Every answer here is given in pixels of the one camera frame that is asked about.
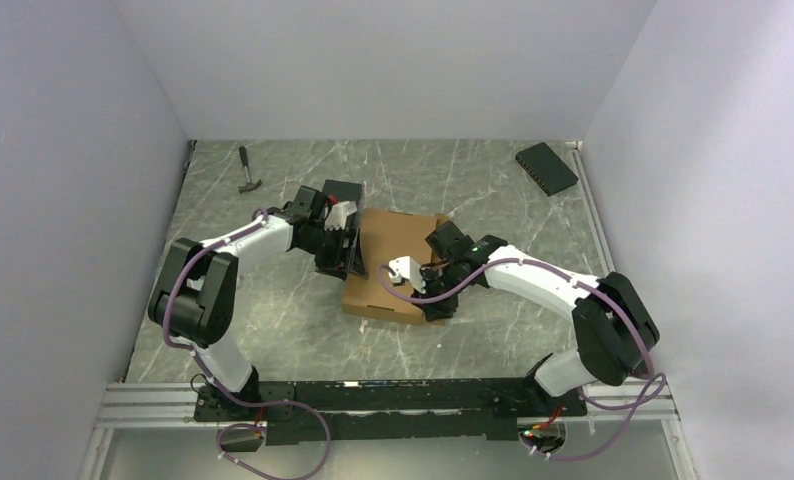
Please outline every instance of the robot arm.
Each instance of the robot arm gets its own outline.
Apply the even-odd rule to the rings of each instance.
[[[604,293],[623,308],[648,351],[659,341],[659,331],[632,284],[617,272],[605,278],[570,272],[491,235],[474,242],[452,222],[436,229],[427,243],[443,267],[419,265],[409,257],[389,263],[391,282],[409,280],[414,299],[441,298],[453,289],[479,284],[520,295],[573,324],[576,349],[545,357],[527,375],[528,381],[551,397],[594,381],[620,385],[642,362],[626,326],[608,305],[580,285]],[[457,294],[418,306],[427,321],[450,318],[458,307]]]
[[[341,279],[348,273],[366,275],[358,248],[354,202],[337,202],[303,186],[294,201],[267,213],[267,218],[258,218],[218,238],[174,241],[147,308],[150,320],[163,325],[170,293],[185,265],[207,246],[222,245],[188,271],[187,282],[176,295],[170,314],[170,340],[191,347],[192,354],[199,355],[208,371],[236,395],[258,394],[258,371],[244,358],[229,332],[239,276],[263,260],[294,248],[314,255],[319,273]],[[258,400],[252,396],[247,399]]]

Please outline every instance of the white enclosure wall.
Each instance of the white enclosure wall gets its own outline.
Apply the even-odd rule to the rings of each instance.
[[[0,0],[0,480],[78,474],[185,146],[113,2]]]
[[[584,158],[702,478],[794,478],[794,1],[660,1]]]
[[[655,0],[117,0],[191,138],[581,139]]]

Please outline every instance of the cardboard box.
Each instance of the cardboard box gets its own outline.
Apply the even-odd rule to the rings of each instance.
[[[447,220],[447,215],[443,214],[430,217],[366,208],[362,213],[360,236],[368,278],[352,275],[347,278],[341,297],[344,313],[389,322],[429,325],[420,308],[382,288],[377,270],[380,265],[404,255],[411,256],[418,263],[438,261],[432,248],[426,244],[426,237]],[[408,282],[395,288],[405,295],[412,294],[412,286]],[[432,324],[443,325],[444,321]]]

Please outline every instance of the hammer head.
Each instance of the hammer head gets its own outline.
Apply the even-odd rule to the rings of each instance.
[[[241,185],[240,187],[238,187],[238,193],[252,192],[253,190],[255,190],[255,189],[257,189],[257,188],[259,188],[261,186],[262,186],[262,181],[261,180],[256,180],[256,183],[247,182],[246,184]]]

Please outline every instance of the marble floor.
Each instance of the marble floor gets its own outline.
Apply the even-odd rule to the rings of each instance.
[[[603,274],[580,185],[548,198],[514,161],[537,142],[506,140],[200,141],[168,230],[201,240],[280,206],[300,185],[327,178],[363,183],[364,204],[449,214],[474,238],[493,234],[542,260]],[[548,142],[573,168],[564,142]],[[244,183],[237,147],[246,145],[254,180]],[[310,255],[292,251],[259,265],[238,285],[230,327],[265,380],[348,380],[521,376],[565,348],[570,325],[542,307],[471,287],[446,326],[407,326],[341,312],[344,283],[318,275]],[[129,382],[182,382],[191,358],[165,347],[144,319]]]

